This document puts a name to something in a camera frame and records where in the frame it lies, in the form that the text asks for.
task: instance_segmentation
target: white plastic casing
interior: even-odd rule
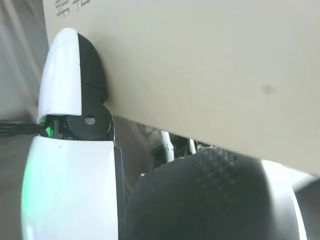
[[[78,33],[62,29],[54,38],[43,69],[38,118],[46,115],[81,116],[81,72]]]
[[[114,143],[35,137],[21,220],[24,240],[118,240]]]

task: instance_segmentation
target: beige panel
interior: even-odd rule
[[[94,44],[114,115],[320,174],[319,1],[61,2],[43,0],[49,42]]]

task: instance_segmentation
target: black cable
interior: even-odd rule
[[[35,134],[48,137],[46,130],[39,124],[31,122],[0,120],[0,137]]]

